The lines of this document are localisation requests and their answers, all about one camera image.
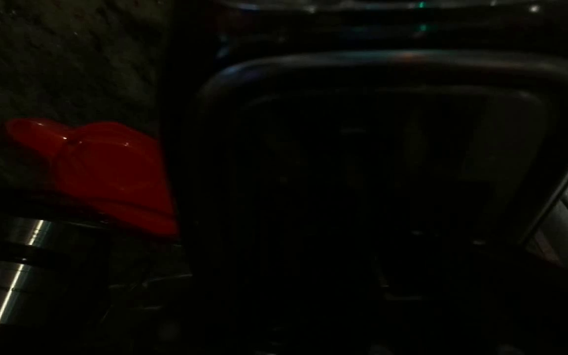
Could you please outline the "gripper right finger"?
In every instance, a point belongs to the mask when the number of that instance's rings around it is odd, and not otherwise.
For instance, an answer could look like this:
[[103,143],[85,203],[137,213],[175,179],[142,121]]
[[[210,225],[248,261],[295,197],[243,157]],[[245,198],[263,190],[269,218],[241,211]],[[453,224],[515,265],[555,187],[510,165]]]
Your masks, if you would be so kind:
[[481,247],[493,336],[522,355],[568,355],[568,269],[514,246]]

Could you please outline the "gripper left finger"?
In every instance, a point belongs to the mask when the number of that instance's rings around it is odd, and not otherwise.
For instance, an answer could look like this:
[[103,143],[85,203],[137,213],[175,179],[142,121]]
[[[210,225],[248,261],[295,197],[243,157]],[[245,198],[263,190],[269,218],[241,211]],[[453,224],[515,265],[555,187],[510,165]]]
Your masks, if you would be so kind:
[[396,355],[423,355],[423,300],[430,281],[424,232],[379,236],[373,247],[380,284],[380,328]]

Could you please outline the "black toaster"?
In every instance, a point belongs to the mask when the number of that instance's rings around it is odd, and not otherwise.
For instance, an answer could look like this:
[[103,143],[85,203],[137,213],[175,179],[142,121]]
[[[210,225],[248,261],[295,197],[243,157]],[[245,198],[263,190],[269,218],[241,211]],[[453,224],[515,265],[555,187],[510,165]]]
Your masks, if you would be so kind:
[[427,238],[423,355],[522,355],[481,249],[568,188],[568,0],[176,0],[158,103],[188,355],[396,355],[396,232]]

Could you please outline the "red plastic object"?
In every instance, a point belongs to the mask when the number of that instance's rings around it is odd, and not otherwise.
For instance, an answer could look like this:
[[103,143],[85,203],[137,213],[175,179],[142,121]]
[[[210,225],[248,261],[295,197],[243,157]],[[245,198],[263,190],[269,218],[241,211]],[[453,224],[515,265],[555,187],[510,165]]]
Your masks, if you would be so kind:
[[7,121],[6,132],[49,165],[54,188],[158,240],[178,238],[160,144],[124,124],[72,127],[40,118]]

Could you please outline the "stainless steel canister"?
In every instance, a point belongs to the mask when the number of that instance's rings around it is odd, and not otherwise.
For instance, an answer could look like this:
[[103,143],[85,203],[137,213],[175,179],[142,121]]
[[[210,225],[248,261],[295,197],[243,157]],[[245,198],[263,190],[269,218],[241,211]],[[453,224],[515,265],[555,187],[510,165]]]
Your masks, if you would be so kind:
[[109,249],[89,225],[0,215],[0,325],[90,321],[107,299]]

